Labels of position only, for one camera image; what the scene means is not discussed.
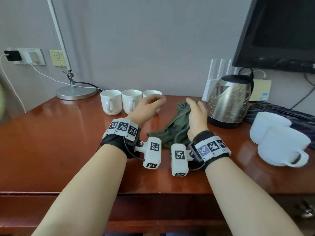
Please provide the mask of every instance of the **gray wall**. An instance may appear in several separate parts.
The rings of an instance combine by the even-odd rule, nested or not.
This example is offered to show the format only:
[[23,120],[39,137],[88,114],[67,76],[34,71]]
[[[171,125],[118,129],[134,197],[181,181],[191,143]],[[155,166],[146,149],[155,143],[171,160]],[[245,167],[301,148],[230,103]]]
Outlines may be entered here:
[[[77,80],[104,89],[157,89],[191,96],[202,96],[212,58],[233,57],[251,2],[53,1]],[[41,48],[47,66],[38,70],[66,81],[49,56],[49,49],[60,49],[60,45],[46,0],[1,0],[0,28],[1,50]],[[52,98],[63,86],[30,66],[6,60],[3,66],[27,110]],[[311,88],[301,74],[268,71],[268,77],[273,80],[270,102],[285,107],[294,105]],[[315,93],[296,109],[315,115],[314,98]]]

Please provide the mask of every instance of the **stacked mug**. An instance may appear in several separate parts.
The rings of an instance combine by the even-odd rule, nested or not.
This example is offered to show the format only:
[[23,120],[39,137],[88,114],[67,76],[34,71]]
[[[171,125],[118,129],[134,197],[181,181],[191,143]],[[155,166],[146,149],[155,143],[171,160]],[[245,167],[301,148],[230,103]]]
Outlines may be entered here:
[[157,90],[146,90],[141,92],[136,89],[128,89],[119,91],[115,89],[105,90],[100,93],[103,110],[108,115],[117,115],[124,109],[127,114],[130,114],[138,105],[142,98],[151,94],[162,93]]
[[292,122],[274,113],[259,112],[250,128],[250,138],[258,144],[258,154],[274,166],[302,167],[309,155],[304,151],[311,143],[305,134],[290,128]]

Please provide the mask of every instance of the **wall socket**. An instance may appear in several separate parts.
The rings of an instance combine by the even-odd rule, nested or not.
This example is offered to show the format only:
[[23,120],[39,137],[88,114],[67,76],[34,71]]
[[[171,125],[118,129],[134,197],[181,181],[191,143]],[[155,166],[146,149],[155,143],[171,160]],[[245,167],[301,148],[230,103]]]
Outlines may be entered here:
[[65,63],[65,57],[61,50],[49,50],[50,57],[54,66],[57,67],[67,67]]
[[41,49],[37,48],[10,48],[8,47],[7,50],[17,50],[19,51],[22,60],[20,61],[13,61],[14,64],[29,64],[26,62],[26,57],[24,56],[24,52],[35,52],[38,58],[37,63],[33,63],[33,65],[46,65],[44,55],[42,54]]

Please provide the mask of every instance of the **hand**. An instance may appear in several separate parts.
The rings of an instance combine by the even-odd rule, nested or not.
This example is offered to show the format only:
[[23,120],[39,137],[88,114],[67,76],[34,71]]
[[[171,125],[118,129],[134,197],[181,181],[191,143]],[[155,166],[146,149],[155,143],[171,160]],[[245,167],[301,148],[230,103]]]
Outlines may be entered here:
[[196,135],[201,133],[202,131],[208,131],[208,112],[206,107],[203,105],[201,101],[196,103],[190,98],[186,99],[187,103],[190,106],[190,114],[189,114],[189,130],[188,130],[188,138],[192,141]]
[[126,118],[141,126],[146,121],[150,120],[155,115],[157,109],[164,103],[166,103],[166,97],[164,95],[151,94],[141,99],[136,109]]

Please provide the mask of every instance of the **kettle lid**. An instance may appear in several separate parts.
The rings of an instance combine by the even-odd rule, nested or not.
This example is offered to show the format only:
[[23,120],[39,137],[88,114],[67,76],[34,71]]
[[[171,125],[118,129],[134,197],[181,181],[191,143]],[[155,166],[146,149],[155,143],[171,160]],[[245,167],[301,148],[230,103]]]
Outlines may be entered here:
[[225,75],[221,79],[236,84],[251,84],[253,81],[248,75]]

